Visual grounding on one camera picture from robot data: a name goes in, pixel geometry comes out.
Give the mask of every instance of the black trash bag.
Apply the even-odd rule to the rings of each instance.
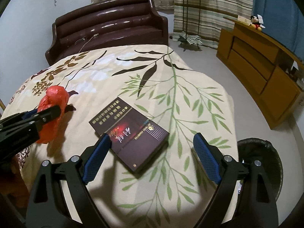
[[[237,144],[239,162],[244,160],[245,163],[250,164],[255,160],[261,161],[277,201],[283,184],[283,167],[276,149],[269,141],[258,138],[243,139]]]

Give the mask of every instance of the brown leather sofa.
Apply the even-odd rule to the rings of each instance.
[[[57,18],[45,57],[52,66],[80,50],[138,44],[168,45],[167,18],[156,12],[153,0],[107,0]]]

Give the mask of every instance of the red plastic bag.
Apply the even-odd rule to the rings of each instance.
[[[51,86],[47,89],[46,95],[41,99],[38,105],[38,112],[50,108],[54,105],[59,105],[61,114],[60,117],[43,125],[42,130],[39,132],[40,139],[37,141],[37,143],[47,144],[55,139],[60,120],[64,114],[64,109],[67,106],[69,98],[69,93],[64,89],[64,87]]]

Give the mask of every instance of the beige tablecloth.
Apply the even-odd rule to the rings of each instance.
[[[120,46],[76,54],[29,78],[12,98],[3,117],[34,109],[47,87],[70,93],[70,110],[57,138],[33,144],[18,154],[22,177],[31,189],[43,160],[67,161],[95,144],[92,119],[117,96],[170,133],[169,147],[136,179],[109,152],[87,188],[111,227],[193,227],[216,185],[193,151],[201,132],[223,154],[238,158],[233,107],[224,88],[192,71],[164,45]],[[72,217],[79,220],[70,196]],[[234,197],[226,219],[231,218]]]

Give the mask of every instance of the blue curtain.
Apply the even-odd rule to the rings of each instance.
[[[304,60],[304,16],[294,0],[253,0],[252,11],[262,15],[264,33]]]

